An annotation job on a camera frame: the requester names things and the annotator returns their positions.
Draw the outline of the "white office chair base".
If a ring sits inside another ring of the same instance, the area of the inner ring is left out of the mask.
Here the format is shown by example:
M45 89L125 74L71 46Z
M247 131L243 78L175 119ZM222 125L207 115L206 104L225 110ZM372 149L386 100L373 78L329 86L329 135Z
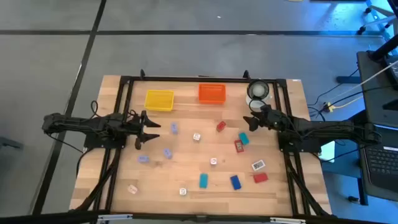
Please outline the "white office chair base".
M372 14L374 20L362 25L357 34L361 35L366 31L369 26L378 26L385 24L384 29L389 27L393 28L394 35L398 34L398 0L386 0L390 9L379 7L370 3L371 0L367 0L367 8L365 9L365 14Z

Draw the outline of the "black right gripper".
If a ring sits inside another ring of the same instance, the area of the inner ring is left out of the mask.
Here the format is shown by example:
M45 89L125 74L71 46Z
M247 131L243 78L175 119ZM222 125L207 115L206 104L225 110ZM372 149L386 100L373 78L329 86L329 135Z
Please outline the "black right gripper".
M254 132L259 126L276 131L285 131L291 128L290 118L283 112L272 109L269 105L261 106L260 111L254 112L254 116L244 116L243 119L249 122L251 132Z

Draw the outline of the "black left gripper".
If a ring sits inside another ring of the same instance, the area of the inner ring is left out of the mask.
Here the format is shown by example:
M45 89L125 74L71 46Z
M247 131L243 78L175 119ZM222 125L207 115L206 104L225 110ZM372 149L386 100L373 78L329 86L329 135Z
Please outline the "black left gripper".
M142 144L146 141L150 141L151 139L155 139L160 136L159 134L147 134L144 132L144 125L148 128L161 127L160 124L157 124L148 118L146 110L143 110L141 114L136 113L134 110L130 110L127 112L127 117L129 118L129 121L127 122L127 130L129 134L136 136L134 145L137 150L140 150Z

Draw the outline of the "white floor box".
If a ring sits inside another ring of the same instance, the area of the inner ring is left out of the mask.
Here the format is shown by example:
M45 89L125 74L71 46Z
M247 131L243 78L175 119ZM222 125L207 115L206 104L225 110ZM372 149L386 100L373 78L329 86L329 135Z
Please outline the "white floor box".
M321 152L318 155L318 158L322 161L327 161L334 163L335 157L335 142L331 141L321 146Z

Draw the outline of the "blue rectangular box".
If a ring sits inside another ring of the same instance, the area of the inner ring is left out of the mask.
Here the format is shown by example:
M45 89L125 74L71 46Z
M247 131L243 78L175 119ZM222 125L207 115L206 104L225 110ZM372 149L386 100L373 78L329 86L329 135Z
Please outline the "blue rectangular box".
M242 186L241 186L239 177L237 175L231 176L230 181L231 181L231 184L232 184L234 190L241 189Z

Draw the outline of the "black laptop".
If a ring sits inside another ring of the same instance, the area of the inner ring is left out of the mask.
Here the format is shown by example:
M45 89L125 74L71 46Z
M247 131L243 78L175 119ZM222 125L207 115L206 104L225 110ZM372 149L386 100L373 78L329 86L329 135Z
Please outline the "black laptop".
M380 143L366 147L364 156L372 185L398 194L398 129L370 124Z

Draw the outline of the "plain red flat box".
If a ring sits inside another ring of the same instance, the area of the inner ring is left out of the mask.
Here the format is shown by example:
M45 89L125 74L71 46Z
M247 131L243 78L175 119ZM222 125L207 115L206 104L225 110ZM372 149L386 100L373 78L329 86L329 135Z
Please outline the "plain red flat box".
M255 182L256 184L261 183L261 182L265 182L265 181L267 181L267 180L269 179L268 176L267 176L267 174L264 173L264 172L256 173L256 174L254 174L252 177L253 177L254 182Z

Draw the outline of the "black desk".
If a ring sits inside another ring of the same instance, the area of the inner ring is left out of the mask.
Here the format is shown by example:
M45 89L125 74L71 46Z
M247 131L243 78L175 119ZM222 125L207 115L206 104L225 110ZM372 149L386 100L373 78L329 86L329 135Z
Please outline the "black desk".
M369 52L357 53L365 105L360 117L366 123L398 129L398 81L391 82L391 76L398 75L398 56L373 61L368 57ZM370 183L364 156L365 148L359 151L365 193L398 202L397 193Z

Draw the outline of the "white round base plate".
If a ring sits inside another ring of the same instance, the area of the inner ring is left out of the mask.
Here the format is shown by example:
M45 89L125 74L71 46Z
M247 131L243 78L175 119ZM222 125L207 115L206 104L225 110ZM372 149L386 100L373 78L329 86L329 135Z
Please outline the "white round base plate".
M265 104L271 103L272 96L267 95L265 98L260 100L252 100L248 95L246 96L246 103L250 106L253 110L259 110L260 107L264 106Z

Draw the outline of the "orange plastic basket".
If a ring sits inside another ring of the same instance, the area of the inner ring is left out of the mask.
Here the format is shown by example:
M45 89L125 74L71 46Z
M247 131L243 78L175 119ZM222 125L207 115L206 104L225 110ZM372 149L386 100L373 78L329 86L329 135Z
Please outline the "orange plastic basket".
M198 100L202 104L222 105L226 101L226 86L201 83L198 86Z

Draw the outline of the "white cup with black rim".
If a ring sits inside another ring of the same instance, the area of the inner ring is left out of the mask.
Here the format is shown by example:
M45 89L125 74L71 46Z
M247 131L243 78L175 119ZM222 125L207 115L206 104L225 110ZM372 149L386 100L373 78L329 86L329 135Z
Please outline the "white cup with black rim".
M251 100L265 100L269 92L269 86L263 80L252 80L247 87L247 96Z

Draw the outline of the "black pole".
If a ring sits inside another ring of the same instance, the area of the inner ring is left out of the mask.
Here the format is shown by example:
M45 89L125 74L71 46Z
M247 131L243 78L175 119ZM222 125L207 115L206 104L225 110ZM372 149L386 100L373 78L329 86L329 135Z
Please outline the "black pole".
M388 40L385 44L379 47L374 52L369 52L368 57L373 61L379 61L383 59L389 52L393 51L396 47L398 47L398 34L393 36L390 40Z

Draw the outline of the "yellow plastic basket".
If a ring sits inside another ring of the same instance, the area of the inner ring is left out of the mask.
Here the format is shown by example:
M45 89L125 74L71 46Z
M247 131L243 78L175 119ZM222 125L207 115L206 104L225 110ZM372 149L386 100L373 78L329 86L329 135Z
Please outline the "yellow plastic basket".
M147 90L144 107L152 111L172 111L174 91Z

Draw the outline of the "black crossbar with silver brackets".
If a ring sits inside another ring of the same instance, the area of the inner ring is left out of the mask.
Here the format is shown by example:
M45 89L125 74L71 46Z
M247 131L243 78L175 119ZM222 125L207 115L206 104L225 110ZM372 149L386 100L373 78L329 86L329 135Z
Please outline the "black crossbar with silver brackets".
M17 217L2 217L0 224L81 224L88 222L105 222L114 220L179 220L197 223L208 222L260 222L281 224L385 224L337 218L334 216L296 215L292 217L269 216L239 216L239 215L181 215L181 214L151 214L133 213L110 214L106 210L99 211L72 211L65 213L47 213L39 215L24 215Z

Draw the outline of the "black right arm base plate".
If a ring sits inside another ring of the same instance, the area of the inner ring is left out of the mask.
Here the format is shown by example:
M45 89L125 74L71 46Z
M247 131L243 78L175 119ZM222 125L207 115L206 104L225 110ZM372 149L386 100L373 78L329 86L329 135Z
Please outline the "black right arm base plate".
M291 139L283 136L278 137L279 150L283 152L311 152L318 153L321 146L316 139Z

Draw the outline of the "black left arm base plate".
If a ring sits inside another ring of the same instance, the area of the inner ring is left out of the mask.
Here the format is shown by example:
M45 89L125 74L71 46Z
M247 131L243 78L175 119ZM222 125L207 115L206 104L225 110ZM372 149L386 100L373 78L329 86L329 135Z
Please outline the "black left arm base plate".
M105 148L105 149L117 149L122 148L126 144L127 137L120 137L116 139L102 138L96 134L87 134L83 146L88 149L94 148Z

